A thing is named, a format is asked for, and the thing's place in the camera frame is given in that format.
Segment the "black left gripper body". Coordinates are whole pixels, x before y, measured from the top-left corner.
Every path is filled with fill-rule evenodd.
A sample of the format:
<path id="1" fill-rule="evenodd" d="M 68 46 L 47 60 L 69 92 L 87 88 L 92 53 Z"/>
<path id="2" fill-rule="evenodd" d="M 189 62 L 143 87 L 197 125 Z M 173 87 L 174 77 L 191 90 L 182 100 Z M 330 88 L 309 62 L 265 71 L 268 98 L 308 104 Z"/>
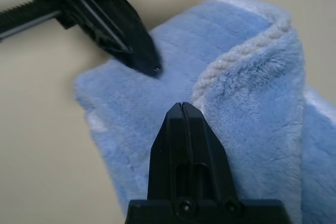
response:
<path id="1" fill-rule="evenodd" d="M 55 2 L 34 0 L 3 10 L 1 11 L 1 41 L 51 19 L 56 19 L 64 29 L 76 25 L 64 8 Z"/>

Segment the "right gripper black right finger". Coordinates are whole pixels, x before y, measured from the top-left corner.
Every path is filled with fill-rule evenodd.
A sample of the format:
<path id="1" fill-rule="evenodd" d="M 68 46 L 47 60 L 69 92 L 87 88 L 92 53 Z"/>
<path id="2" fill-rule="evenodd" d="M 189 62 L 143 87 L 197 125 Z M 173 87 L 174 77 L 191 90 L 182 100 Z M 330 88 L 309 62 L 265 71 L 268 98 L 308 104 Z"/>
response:
<path id="1" fill-rule="evenodd" d="M 225 149 L 202 112 L 183 103 L 192 147 L 191 196 L 196 200 L 238 202 Z"/>

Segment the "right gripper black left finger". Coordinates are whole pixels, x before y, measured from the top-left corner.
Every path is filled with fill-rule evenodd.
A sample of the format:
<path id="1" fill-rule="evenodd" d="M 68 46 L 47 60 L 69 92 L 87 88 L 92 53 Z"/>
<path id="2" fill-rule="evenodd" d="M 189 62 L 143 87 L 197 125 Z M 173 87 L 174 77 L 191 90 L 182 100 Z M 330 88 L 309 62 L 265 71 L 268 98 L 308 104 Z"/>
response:
<path id="1" fill-rule="evenodd" d="M 187 109 L 176 103 L 166 113 L 150 153 L 149 200 L 191 201 L 192 147 Z"/>

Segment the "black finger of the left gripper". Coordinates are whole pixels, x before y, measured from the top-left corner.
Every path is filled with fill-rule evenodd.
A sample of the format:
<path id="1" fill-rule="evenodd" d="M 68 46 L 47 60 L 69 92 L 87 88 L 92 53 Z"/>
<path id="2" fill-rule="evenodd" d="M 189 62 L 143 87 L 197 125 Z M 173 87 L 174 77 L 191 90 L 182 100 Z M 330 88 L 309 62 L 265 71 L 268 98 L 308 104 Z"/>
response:
<path id="1" fill-rule="evenodd" d="M 149 77 L 162 59 L 140 16 L 127 0 L 55 0 L 64 17 L 122 64 Z"/>
<path id="2" fill-rule="evenodd" d="M 127 67 L 143 70 L 134 36 L 141 31 L 139 15 L 127 0 L 39 0 L 60 4 L 93 42 Z"/>

